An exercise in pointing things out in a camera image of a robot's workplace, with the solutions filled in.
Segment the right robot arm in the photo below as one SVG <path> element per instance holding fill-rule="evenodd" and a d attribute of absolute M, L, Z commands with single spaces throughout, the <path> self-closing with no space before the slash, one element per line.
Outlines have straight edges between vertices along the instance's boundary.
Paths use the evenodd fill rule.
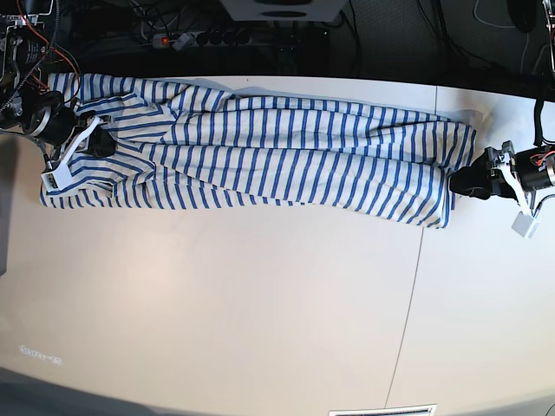
<path fill-rule="evenodd" d="M 116 141 L 99 124 L 88 133 L 96 112 L 81 113 L 84 76 L 77 60 L 58 42 L 59 1 L 1 3 L 1 132 L 33 142 L 46 162 L 75 151 L 97 159 L 114 155 Z M 42 66 L 58 57 L 71 69 L 63 90 L 51 88 Z"/>

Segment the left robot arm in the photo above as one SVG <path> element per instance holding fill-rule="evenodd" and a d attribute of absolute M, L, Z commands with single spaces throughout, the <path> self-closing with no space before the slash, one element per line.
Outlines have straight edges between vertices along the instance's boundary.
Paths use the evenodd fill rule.
<path fill-rule="evenodd" d="M 533 148 L 517 153 L 509 141 L 499 150 L 488 147 L 451 178 L 452 192 L 482 200 L 492 196 L 516 200 L 519 194 L 527 196 L 554 186 L 554 141 L 544 136 L 541 121 L 547 89 L 554 87 L 554 2 L 509 1 L 507 8 L 513 25 L 527 34 L 545 26 L 544 49 L 549 54 L 540 53 L 533 70 L 539 77 Z"/>

